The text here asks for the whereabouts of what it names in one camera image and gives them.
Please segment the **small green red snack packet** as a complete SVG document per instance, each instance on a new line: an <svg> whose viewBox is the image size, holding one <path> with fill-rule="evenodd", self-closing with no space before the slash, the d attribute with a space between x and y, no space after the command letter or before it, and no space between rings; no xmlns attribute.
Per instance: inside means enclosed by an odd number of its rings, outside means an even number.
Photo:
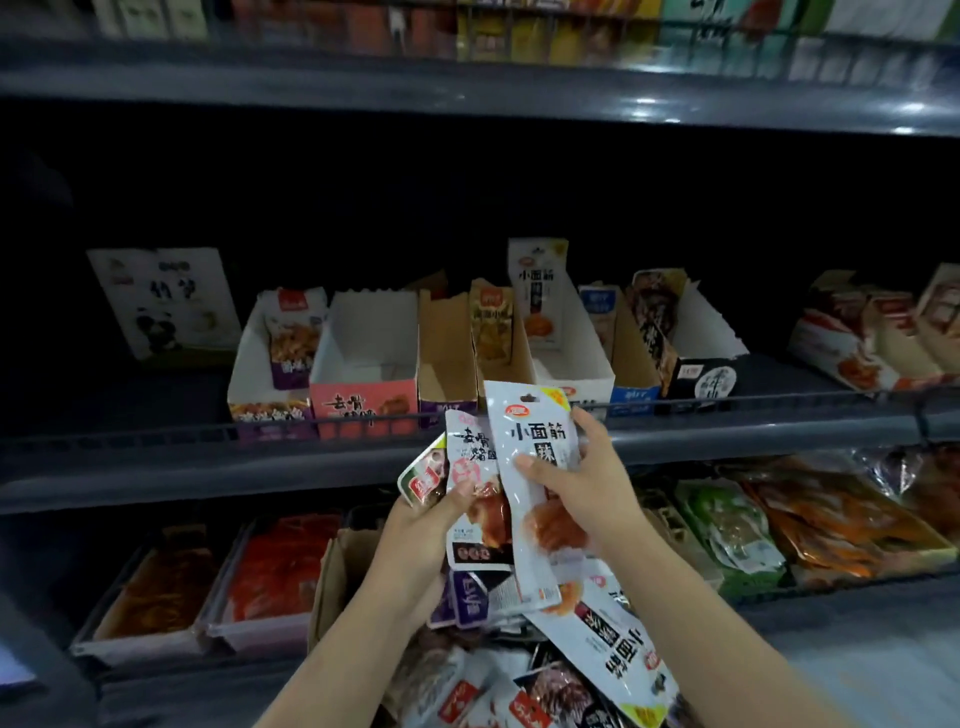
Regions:
<svg viewBox="0 0 960 728"><path fill-rule="evenodd" d="M397 489L411 508L420 511L437 504L447 491L449 460L447 435L440 434L396 480Z"/></svg>

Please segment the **person's left hand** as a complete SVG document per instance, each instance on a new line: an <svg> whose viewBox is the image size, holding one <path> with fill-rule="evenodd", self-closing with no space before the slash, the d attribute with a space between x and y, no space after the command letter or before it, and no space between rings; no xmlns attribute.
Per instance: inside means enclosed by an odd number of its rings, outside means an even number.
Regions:
<svg viewBox="0 0 960 728"><path fill-rule="evenodd" d="M418 511L402 495L396 499L357 592L376 613L414 627L426 623L445 584L446 538L452 525L431 525L433 506Z"/></svg>

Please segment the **blue white display box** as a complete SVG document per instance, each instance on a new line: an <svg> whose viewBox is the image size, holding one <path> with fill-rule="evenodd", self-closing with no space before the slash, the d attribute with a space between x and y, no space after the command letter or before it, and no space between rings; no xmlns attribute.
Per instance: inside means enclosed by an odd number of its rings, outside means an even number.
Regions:
<svg viewBox="0 0 960 728"><path fill-rule="evenodd" d="M627 298L620 288L613 359L608 363L614 375L614 383L609 407L606 407L606 418L653 414L654 402L662 391L661 378L644 345Z"/></svg>

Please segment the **brown purple display box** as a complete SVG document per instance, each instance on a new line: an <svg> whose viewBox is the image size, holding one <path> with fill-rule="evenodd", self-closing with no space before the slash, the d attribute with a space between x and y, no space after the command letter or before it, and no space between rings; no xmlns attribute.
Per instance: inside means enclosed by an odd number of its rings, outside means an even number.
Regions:
<svg viewBox="0 0 960 728"><path fill-rule="evenodd" d="M444 423L448 409L478 410L469 297L433 298L430 291L421 289L417 320L419 428L429 431Z"/></svg>

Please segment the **orange clear snack bag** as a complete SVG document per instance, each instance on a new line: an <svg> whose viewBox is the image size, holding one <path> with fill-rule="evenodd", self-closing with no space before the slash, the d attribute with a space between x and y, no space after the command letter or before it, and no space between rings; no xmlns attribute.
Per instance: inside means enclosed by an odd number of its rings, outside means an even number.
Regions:
<svg viewBox="0 0 960 728"><path fill-rule="evenodd" d="M853 474L730 468L760 506L799 588L825 590L951 570L960 549Z"/></svg>

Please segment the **black white display box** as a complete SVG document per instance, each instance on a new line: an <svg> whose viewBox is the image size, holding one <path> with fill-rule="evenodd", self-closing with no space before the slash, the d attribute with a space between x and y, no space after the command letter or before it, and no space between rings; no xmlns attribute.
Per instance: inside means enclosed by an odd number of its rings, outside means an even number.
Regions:
<svg viewBox="0 0 960 728"><path fill-rule="evenodd" d="M749 349L689 275L671 337L678 359L661 396L673 400L724 399L738 384L738 364Z"/></svg>

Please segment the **dark red clear snack bag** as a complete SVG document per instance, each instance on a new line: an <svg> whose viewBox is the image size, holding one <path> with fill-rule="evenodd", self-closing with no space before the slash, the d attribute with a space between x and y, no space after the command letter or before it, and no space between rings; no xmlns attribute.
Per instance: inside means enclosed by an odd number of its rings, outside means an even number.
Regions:
<svg viewBox="0 0 960 728"><path fill-rule="evenodd" d="M883 495L960 550L960 443L861 448L850 456Z"/></svg>

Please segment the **blue white snack packet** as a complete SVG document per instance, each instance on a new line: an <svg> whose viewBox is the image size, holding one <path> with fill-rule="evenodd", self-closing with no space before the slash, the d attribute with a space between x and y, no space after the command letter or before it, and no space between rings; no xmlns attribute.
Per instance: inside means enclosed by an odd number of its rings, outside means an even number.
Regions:
<svg viewBox="0 0 960 728"><path fill-rule="evenodd" d="M603 283L579 287L583 307L603 348L606 360L610 363L614 359L616 343L618 292L618 286Z"/></svg>

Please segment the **white snack packet upright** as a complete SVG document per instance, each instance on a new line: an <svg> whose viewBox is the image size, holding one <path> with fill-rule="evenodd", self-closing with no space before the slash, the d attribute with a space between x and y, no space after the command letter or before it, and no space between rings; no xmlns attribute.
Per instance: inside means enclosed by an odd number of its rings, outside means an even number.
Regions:
<svg viewBox="0 0 960 728"><path fill-rule="evenodd" d="M510 238L508 272L531 349L562 346L564 284L570 243L563 238Z"/></svg>

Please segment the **white purple display box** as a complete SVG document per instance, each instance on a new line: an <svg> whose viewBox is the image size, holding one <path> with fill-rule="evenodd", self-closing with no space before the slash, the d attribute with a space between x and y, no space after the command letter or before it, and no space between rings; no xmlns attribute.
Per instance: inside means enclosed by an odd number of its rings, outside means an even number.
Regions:
<svg viewBox="0 0 960 728"><path fill-rule="evenodd" d="M264 292L258 295L247 319L234 361L226 394L231 418L242 442L315 440L318 431L312 422L309 385L292 391L274 386L262 313Z"/></svg>

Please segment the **pink white display box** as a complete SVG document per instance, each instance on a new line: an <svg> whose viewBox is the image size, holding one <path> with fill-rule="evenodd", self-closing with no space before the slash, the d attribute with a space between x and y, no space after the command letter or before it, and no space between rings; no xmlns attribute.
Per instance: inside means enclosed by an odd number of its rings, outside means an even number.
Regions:
<svg viewBox="0 0 960 728"><path fill-rule="evenodd" d="M309 375L323 439L418 429L419 300L404 290L338 292Z"/></svg>

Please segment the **person's left forearm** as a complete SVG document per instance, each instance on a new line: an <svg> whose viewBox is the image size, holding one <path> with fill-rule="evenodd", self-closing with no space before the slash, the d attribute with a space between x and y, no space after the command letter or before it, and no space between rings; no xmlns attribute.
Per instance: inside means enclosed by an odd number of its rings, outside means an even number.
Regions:
<svg viewBox="0 0 960 728"><path fill-rule="evenodd" d="M366 579L252 728L371 728L442 581L435 575L411 591Z"/></svg>

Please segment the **red white display box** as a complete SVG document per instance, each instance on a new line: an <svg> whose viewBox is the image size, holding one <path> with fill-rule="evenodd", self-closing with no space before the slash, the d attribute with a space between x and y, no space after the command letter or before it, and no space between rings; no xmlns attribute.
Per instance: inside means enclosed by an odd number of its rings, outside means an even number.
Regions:
<svg viewBox="0 0 960 728"><path fill-rule="evenodd" d="M812 283L788 352L861 392L915 390L942 370L919 336L912 294L827 270Z"/></svg>
<svg viewBox="0 0 960 728"><path fill-rule="evenodd" d="M919 298L879 289L868 301L868 340L895 389L960 385L960 263L941 263Z"/></svg>

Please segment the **row of packets and cartons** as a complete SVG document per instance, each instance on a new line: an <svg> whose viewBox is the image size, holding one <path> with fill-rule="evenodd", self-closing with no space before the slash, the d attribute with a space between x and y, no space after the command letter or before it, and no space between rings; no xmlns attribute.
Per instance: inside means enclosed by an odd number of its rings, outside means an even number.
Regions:
<svg viewBox="0 0 960 728"><path fill-rule="evenodd" d="M74 0L124 41L960 87L960 0Z"/></svg>

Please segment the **clear tray of brown packs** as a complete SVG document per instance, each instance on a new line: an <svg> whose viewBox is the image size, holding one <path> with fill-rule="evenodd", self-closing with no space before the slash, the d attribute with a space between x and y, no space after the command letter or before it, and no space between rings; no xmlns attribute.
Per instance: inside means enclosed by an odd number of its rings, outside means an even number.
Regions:
<svg viewBox="0 0 960 728"><path fill-rule="evenodd" d="M150 534L98 600L69 655L107 669L206 657L215 593L241 531L207 522Z"/></svg>

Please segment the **pile of mixed snack packets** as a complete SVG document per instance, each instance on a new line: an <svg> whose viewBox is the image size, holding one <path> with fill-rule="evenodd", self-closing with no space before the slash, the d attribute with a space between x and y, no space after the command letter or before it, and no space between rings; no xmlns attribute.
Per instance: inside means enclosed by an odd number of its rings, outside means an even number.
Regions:
<svg viewBox="0 0 960 728"><path fill-rule="evenodd" d="M382 699L394 727L668 728L679 687L640 620L594 581L560 588L557 609L415 637Z"/></svg>

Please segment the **white pink snack packet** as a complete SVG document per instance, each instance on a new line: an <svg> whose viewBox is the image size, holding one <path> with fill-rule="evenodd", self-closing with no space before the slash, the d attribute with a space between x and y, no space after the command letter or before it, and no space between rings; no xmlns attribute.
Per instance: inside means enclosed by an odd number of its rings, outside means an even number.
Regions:
<svg viewBox="0 0 960 728"><path fill-rule="evenodd" d="M445 426L447 491L466 485L474 494L470 507L447 531L448 565L453 572L510 573L514 567L512 517L489 420L449 409Z"/></svg>

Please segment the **person's right forearm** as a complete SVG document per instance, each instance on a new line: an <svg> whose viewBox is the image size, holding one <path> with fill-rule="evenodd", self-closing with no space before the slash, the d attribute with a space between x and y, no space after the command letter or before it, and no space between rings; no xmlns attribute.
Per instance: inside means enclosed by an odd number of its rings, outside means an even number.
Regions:
<svg viewBox="0 0 960 728"><path fill-rule="evenodd" d="M645 516L593 540L704 728L854 728Z"/></svg>

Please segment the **white panda print box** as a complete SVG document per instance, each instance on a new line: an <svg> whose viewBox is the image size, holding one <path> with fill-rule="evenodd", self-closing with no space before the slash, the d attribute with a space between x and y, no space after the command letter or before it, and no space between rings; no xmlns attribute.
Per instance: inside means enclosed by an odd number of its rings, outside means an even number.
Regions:
<svg viewBox="0 0 960 728"><path fill-rule="evenodd" d="M89 249L133 357L151 368L234 362L242 326L216 248Z"/></svg>

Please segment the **clear tray of red packs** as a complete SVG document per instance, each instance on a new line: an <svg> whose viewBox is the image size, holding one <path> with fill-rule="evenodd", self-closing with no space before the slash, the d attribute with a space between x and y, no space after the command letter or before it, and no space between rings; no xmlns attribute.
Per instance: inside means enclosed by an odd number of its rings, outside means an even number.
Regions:
<svg viewBox="0 0 960 728"><path fill-rule="evenodd" d="M322 560L342 522L331 511L244 526L201 613L204 633L239 656L306 655Z"/></svg>

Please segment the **white open display box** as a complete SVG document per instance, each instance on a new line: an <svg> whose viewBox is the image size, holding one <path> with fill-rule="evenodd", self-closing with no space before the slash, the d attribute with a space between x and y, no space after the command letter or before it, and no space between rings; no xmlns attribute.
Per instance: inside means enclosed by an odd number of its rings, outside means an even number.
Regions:
<svg viewBox="0 0 960 728"><path fill-rule="evenodd" d="M521 311L516 307L512 318L510 362L476 360L479 394L485 396L487 380L558 387L571 404L594 407L597 409L595 417L605 420L615 374L567 273L561 274L558 288L562 318L559 347L535 346L526 334Z"/></svg>

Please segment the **grey metal shelf board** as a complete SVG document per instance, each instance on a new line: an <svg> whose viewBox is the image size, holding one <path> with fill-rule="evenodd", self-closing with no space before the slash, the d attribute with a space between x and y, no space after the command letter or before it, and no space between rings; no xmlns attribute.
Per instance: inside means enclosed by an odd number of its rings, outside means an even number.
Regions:
<svg viewBox="0 0 960 728"><path fill-rule="evenodd" d="M955 47L848 51L839 77L709 75L684 65L584 67L339 55L303 47L0 37L0 98L487 116L960 140Z"/></svg>

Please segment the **person's right hand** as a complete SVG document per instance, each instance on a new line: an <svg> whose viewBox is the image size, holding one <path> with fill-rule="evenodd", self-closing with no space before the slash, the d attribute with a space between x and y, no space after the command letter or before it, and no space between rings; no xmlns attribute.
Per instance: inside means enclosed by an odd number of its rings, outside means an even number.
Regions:
<svg viewBox="0 0 960 728"><path fill-rule="evenodd" d="M585 442L580 467L566 469L572 473L571 491L559 499L600 556L612 565L629 543L638 543L655 531L642 512L606 426L579 406L571 408L571 415Z"/></svg>

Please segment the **green vegetable snack bag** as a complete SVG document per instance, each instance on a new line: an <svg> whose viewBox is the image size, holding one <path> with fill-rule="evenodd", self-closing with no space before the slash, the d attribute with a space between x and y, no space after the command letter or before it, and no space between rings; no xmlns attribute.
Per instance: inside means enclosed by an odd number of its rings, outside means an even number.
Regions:
<svg viewBox="0 0 960 728"><path fill-rule="evenodd" d="M740 601L776 590L787 572L761 506L735 481L678 480L678 512L723 577L719 594Z"/></svg>

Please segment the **purple white snack packet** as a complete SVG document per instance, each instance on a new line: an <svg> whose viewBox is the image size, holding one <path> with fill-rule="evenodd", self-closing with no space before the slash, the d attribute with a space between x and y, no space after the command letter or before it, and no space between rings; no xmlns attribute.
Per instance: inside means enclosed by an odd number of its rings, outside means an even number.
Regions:
<svg viewBox="0 0 960 728"><path fill-rule="evenodd" d="M428 628L492 627L516 615L516 605L509 601L516 587L512 570L473 572L447 567L443 576L440 601L426 621Z"/></svg>

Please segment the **yellow snack packet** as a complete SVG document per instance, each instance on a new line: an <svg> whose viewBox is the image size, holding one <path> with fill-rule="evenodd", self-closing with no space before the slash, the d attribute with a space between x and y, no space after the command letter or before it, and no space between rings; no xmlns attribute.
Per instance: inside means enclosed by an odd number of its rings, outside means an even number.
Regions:
<svg viewBox="0 0 960 728"><path fill-rule="evenodd" d="M508 365L513 358L515 295L511 286L475 278L468 294L471 339L479 361Z"/></svg>

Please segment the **brown cardboard carton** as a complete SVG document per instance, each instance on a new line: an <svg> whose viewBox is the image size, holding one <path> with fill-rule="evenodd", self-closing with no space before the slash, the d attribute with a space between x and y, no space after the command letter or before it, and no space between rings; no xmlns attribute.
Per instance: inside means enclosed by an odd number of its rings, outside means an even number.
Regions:
<svg viewBox="0 0 960 728"><path fill-rule="evenodd" d="M361 586L376 554L382 531L342 528L329 541L320 562L310 614L308 653L318 646Z"/></svg>

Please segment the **dark brown snack packet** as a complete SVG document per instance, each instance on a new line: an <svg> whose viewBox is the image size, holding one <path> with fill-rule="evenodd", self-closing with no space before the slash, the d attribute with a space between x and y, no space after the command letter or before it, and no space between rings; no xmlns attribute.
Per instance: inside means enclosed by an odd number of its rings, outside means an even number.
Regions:
<svg viewBox="0 0 960 728"><path fill-rule="evenodd" d="M627 291L630 310L664 390L671 383L678 359L671 337L678 326L679 304L688 282L684 269L640 270L633 274Z"/></svg>

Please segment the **white snack packet orange picture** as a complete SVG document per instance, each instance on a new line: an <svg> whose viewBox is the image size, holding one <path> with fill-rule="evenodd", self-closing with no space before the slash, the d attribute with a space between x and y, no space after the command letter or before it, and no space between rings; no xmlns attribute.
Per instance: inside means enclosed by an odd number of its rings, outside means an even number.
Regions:
<svg viewBox="0 0 960 728"><path fill-rule="evenodd" d="M561 586L581 575L588 535L558 495L515 463L529 455L578 470L579 437L565 392L554 387L486 380L486 413L499 478L510 507L513 574L526 611L557 609Z"/></svg>

